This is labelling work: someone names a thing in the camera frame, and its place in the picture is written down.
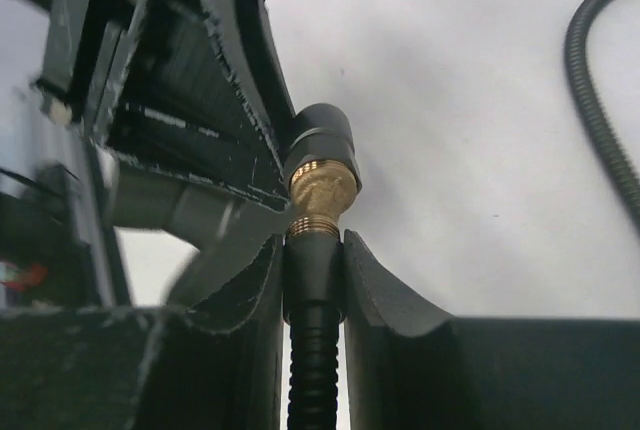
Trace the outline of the dark grey faucet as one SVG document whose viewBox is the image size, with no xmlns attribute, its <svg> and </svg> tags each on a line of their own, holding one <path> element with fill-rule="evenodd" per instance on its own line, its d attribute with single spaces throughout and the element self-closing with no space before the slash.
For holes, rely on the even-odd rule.
<svg viewBox="0 0 640 430">
<path fill-rule="evenodd" d="M 116 226 L 162 230 L 197 249 L 166 294 L 170 305 L 193 305 L 247 267 L 272 235 L 338 237 L 338 222 L 362 188 L 351 126 L 329 104 L 293 120 L 285 147 L 290 202 L 282 212 L 200 183 L 120 163 L 106 215 Z"/>
</svg>

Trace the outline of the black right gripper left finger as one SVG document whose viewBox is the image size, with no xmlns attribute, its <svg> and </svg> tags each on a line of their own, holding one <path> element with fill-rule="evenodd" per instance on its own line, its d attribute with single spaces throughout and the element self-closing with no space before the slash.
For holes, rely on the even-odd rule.
<svg viewBox="0 0 640 430">
<path fill-rule="evenodd" d="M 137 429 L 277 429 L 282 239 L 190 310 L 169 315 Z"/>
</svg>

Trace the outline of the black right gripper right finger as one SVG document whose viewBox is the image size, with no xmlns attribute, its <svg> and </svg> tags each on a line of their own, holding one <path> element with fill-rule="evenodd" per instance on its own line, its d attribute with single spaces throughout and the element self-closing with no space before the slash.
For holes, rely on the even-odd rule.
<svg viewBox="0 0 640 430">
<path fill-rule="evenodd" d="M 451 316 L 344 235 L 346 367 L 354 429 L 453 429 L 460 423 Z"/>
</svg>

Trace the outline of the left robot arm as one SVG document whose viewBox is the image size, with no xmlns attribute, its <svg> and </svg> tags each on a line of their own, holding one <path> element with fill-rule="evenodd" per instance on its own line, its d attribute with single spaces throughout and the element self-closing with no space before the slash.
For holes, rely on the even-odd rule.
<svg viewBox="0 0 640 430">
<path fill-rule="evenodd" d="M 49 27 L 34 139 L 1 173 L 4 297 L 126 304 L 116 227 L 208 248 L 289 207 L 265 0 L 27 1 Z"/>
</svg>

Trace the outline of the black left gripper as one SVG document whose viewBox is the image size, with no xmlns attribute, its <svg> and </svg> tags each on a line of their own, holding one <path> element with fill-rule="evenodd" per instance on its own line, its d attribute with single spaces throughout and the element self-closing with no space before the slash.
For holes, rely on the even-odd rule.
<svg viewBox="0 0 640 430">
<path fill-rule="evenodd" d="M 46 114 L 76 123 L 88 96 L 86 134 L 120 160 L 283 211 L 294 111 L 265 2 L 52 0 Z"/>
</svg>

